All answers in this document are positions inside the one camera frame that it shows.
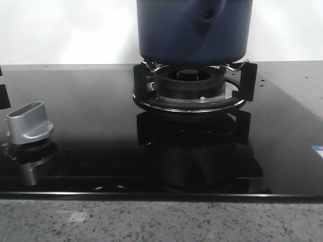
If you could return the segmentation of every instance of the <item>blue sticker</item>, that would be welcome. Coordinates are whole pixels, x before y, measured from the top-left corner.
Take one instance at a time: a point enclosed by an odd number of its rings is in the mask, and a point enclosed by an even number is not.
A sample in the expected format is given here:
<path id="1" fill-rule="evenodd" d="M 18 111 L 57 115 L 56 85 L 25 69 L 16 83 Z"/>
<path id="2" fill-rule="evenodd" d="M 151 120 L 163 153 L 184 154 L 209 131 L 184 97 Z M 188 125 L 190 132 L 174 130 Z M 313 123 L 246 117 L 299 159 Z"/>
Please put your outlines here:
<path id="1" fill-rule="evenodd" d="M 312 149 L 315 150 L 323 158 L 323 146 L 312 145 Z"/>

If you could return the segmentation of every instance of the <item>silver knob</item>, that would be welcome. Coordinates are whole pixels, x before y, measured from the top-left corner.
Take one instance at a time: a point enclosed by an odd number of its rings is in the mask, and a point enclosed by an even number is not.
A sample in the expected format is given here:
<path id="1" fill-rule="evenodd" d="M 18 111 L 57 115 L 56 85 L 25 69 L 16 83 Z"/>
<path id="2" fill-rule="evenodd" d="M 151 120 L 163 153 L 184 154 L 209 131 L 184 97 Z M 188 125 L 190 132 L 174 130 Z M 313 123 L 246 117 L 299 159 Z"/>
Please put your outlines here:
<path id="1" fill-rule="evenodd" d="M 9 142 L 21 145 L 48 138 L 53 125 L 43 102 L 32 102 L 7 115 Z"/>

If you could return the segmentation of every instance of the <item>speckled countertop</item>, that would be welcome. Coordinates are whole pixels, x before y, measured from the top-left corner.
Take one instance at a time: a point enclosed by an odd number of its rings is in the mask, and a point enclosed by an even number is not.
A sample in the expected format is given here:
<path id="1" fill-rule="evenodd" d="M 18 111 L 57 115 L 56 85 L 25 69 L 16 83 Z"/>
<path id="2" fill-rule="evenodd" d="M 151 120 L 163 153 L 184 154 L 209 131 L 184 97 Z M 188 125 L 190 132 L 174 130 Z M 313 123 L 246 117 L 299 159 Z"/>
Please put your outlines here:
<path id="1" fill-rule="evenodd" d="M 321 204 L 0 200 L 0 241 L 323 241 Z"/>

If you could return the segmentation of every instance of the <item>blue pot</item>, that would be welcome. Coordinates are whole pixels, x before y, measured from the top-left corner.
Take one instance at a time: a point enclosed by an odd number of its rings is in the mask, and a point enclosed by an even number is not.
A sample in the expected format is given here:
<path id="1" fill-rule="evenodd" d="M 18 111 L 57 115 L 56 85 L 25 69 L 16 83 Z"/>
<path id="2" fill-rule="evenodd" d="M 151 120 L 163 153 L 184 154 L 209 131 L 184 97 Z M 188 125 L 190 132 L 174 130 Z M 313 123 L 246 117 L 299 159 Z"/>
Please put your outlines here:
<path id="1" fill-rule="evenodd" d="M 219 65 L 246 54 L 252 0 L 137 0 L 140 55 L 168 65 Z"/>

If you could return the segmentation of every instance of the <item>burner ring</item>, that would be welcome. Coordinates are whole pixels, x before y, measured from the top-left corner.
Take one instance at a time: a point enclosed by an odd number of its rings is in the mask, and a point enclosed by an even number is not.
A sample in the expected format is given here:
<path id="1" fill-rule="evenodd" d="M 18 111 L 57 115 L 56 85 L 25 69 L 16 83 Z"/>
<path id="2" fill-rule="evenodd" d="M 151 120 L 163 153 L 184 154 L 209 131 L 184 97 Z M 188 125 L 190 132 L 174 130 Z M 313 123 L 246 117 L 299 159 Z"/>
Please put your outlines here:
<path id="1" fill-rule="evenodd" d="M 225 85 L 224 73 L 212 67 L 165 66 L 156 71 L 154 81 L 157 94 L 178 99 L 214 97 Z"/>

